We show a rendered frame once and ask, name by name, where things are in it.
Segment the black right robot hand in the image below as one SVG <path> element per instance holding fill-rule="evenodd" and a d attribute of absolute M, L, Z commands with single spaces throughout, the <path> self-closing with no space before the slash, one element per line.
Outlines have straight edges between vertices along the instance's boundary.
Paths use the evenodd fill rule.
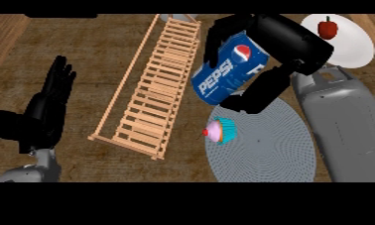
<path fill-rule="evenodd" d="M 289 87 L 289 75 L 311 75 L 324 65 L 333 46 L 304 26 L 280 14 L 234 14 L 213 22 L 208 30 L 203 62 L 218 63 L 218 47 L 228 37 L 244 31 L 247 37 L 278 61 L 264 71 L 240 95 L 230 95 L 219 106 L 236 112 L 258 114 Z"/>

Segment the grey round placemat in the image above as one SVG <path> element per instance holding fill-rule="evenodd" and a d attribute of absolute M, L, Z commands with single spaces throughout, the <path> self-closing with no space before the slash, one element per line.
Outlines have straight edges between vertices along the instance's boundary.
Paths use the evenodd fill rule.
<path fill-rule="evenodd" d="M 205 153 L 219 182 L 312 182 L 315 154 L 304 122 L 281 99 L 259 114 L 216 105 L 208 120 L 230 118 L 237 136 L 224 145 L 205 139 Z"/>

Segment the red bell pepper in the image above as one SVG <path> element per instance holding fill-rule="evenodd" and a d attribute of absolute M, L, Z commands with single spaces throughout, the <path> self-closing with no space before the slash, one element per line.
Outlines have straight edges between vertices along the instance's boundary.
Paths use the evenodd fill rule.
<path fill-rule="evenodd" d="M 324 40 L 330 40 L 336 36 L 337 26 L 329 17 L 317 24 L 317 34 Z"/>

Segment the wooden tiered shelf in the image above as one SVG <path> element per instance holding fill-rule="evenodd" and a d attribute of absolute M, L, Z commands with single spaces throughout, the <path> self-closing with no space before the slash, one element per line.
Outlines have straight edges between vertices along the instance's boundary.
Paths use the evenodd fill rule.
<path fill-rule="evenodd" d="M 200 22 L 188 14 L 182 14 L 182 17 L 184 20 L 180 20 L 172 14 L 166 15 L 117 126 L 112 137 L 106 138 L 98 132 L 156 24 L 156 20 L 151 20 L 95 129 L 88 135 L 91 141 L 101 141 L 126 148 L 148 155 L 153 160 L 163 159 L 200 43 Z"/>

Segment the pink cupcake with teal wrapper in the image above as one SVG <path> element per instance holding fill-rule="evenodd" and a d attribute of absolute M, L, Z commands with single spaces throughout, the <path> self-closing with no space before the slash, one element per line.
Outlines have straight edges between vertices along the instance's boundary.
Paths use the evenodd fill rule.
<path fill-rule="evenodd" d="M 205 138 L 222 146 L 237 137 L 236 123 L 230 118 L 215 117 L 202 130 Z"/>

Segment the blue soda can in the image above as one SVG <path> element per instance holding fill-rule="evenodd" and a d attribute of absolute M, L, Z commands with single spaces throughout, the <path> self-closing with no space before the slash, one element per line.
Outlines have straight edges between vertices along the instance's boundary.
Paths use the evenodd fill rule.
<path fill-rule="evenodd" d="M 246 36 L 233 35 L 218 48 L 218 63 L 211 67 L 203 63 L 196 69 L 190 82 L 196 95 L 209 105 L 218 105 L 262 70 L 268 53 Z"/>

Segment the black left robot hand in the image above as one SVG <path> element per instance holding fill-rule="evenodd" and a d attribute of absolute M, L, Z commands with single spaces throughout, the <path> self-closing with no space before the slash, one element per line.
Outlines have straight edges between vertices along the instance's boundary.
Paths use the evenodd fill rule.
<path fill-rule="evenodd" d="M 32 96 L 24 112 L 0 110 L 0 139 L 17 142 L 20 154 L 51 149 L 60 141 L 75 77 L 66 58 L 55 56 L 41 91 Z"/>

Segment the white plate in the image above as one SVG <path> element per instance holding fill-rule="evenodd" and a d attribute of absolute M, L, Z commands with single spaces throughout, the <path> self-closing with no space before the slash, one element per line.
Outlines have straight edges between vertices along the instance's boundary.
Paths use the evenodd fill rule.
<path fill-rule="evenodd" d="M 317 24 L 326 21 L 337 27 L 335 37 L 327 40 L 333 53 L 326 62 L 343 68 L 367 65 L 373 59 L 375 46 L 367 33 L 352 21 L 336 14 L 309 14 L 299 24 L 317 35 Z"/>

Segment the pale grey round object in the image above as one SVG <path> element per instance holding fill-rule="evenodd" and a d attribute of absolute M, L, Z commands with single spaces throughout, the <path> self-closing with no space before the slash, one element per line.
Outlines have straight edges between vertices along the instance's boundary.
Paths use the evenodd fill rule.
<path fill-rule="evenodd" d="M 197 14 L 188 14 L 193 19 L 196 19 Z M 168 14 L 160 14 L 159 19 L 166 22 L 166 18 L 169 17 Z M 172 19 L 177 19 L 180 21 L 191 22 L 191 20 L 184 16 L 184 14 L 172 14 Z"/>

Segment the light wooden panel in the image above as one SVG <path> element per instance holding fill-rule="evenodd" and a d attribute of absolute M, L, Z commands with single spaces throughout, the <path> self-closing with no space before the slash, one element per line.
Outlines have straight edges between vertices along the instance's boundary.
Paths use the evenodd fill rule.
<path fill-rule="evenodd" d="M 0 64 L 8 55 L 29 24 L 23 14 L 0 14 Z"/>

